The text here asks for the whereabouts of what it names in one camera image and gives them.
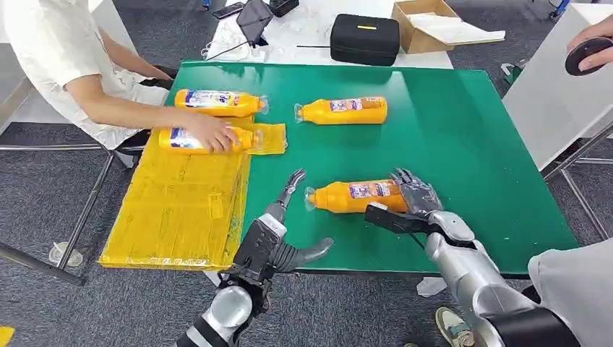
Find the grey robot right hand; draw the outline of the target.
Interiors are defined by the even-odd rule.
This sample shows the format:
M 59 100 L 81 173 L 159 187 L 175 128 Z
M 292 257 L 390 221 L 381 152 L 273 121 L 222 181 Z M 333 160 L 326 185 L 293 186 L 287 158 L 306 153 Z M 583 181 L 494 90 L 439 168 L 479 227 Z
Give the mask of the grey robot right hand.
M 443 210 L 442 203 L 432 185 L 422 181 L 409 170 L 394 168 L 390 177 L 398 186 L 409 215 L 428 218 L 432 212 Z

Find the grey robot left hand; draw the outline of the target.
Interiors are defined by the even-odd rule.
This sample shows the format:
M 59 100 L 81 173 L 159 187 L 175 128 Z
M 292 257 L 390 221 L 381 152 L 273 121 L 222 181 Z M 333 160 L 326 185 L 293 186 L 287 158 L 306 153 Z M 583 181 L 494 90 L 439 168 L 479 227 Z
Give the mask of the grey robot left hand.
M 274 219 L 283 225 L 286 210 L 291 200 L 291 195 L 296 191 L 297 186 L 305 175 L 306 173 L 302 168 L 294 171 L 289 176 L 289 179 L 284 187 L 281 189 L 278 198 L 266 208 L 265 213 L 270 214 Z M 298 249 L 286 243 L 284 241 L 284 237 L 281 236 L 278 245 L 275 246 L 272 253 L 268 257 L 268 262 L 277 272 L 289 273 L 302 265 L 324 257 L 333 244 L 333 239 L 327 237 L 321 239 L 319 242 L 310 247 Z

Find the person's right hand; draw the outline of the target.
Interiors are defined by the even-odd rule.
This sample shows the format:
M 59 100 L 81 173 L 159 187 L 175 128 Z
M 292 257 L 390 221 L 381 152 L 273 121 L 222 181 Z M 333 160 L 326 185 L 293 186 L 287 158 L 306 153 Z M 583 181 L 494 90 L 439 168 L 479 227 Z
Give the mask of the person's right hand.
M 202 114 L 187 114 L 181 126 L 212 153 L 229 152 L 239 144 L 239 138 L 223 120 Z

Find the person's hand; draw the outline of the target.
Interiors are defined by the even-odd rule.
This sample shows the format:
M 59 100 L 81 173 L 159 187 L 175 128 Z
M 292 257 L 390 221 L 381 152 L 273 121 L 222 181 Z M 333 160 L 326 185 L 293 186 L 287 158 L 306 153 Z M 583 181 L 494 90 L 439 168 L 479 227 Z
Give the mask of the person's hand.
M 566 72 L 585 76 L 612 63 L 612 22 L 591 25 L 580 31 L 567 45 Z

